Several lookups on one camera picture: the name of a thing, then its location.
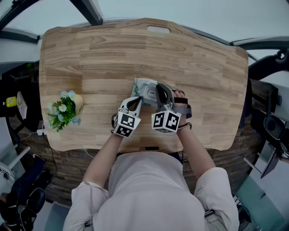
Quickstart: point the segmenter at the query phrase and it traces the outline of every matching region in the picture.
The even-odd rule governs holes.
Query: wooden tabletop
[[[167,28],[152,32],[148,26]],[[43,119],[48,103],[62,91],[84,99],[81,125],[57,133],[47,129],[55,150],[100,149],[111,135],[112,115],[128,98],[134,78],[154,79],[183,90],[192,108],[193,131],[205,148],[231,147],[242,114],[248,73],[247,53],[201,37],[175,23],[143,18],[84,28],[48,30],[40,57],[40,98]],[[156,108],[142,106],[134,134],[119,152],[157,146],[162,152],[182,150],[175,133],[151,129]]]

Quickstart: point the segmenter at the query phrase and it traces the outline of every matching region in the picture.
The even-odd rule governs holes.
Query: shoe
[[[38,157],[38,158],[42,159],[45,162],[45,160],[42,157],[40,157],[39,155],[37,155],[37,154],[33,154],[32,156],[33,156],[34,159],[35,159],[35,157]]]

